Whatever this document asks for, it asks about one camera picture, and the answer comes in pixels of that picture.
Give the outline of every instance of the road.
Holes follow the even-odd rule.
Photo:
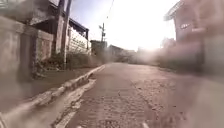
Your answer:
[[[81,107],[66,128],[224,126],[224,89],[201,77],[116,63],[92,79],[94,87],[82,96]]]

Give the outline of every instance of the sidewalk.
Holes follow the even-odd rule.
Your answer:
[[[77,78],[92,68],[82,68],[73,71],[46,71],[44,78],[19,83],[12,80],[10,86],[0,89],[0,111],[7,112],[14,106],[52,88],[60,87],[64,82]]]

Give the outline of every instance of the curb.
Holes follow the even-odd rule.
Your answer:
[[[3,120],[3,116],[0,113],[0,128],[6,128],[5,121]]]
[[[105,68],[105,65],[92,69],[88,73],[76,79],[71,79],[65,82],[64,84],[62,84],[61,87],[59,88],[53,88],[53,89],[50,89],[49,91],[46,91],[42,94],[37,95],[34,99],[32,99],[32,102],[34,102],[34,107],[46,106],[52,101],[56,100],[61,95],[63,95],[66,91],[77,89],[83,83],[88,82],[89,77],[92,76],[93,73],[100,71],[103,68]]]

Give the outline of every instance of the bright sky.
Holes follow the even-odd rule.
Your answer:
[[[100,40],[99,25],[106,24],[106,40],[126,49],[154,50],[164,37],[175,38],[173,21],[163,16],[179,0],[73,0],[71,16],[90,29],[90,38]]]

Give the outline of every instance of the window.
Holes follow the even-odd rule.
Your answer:
[[[190,25],[190,24],[182,24],[182,25],[180,26],[180,28],[181,28],[181,29],[186,29],[189,25]]]

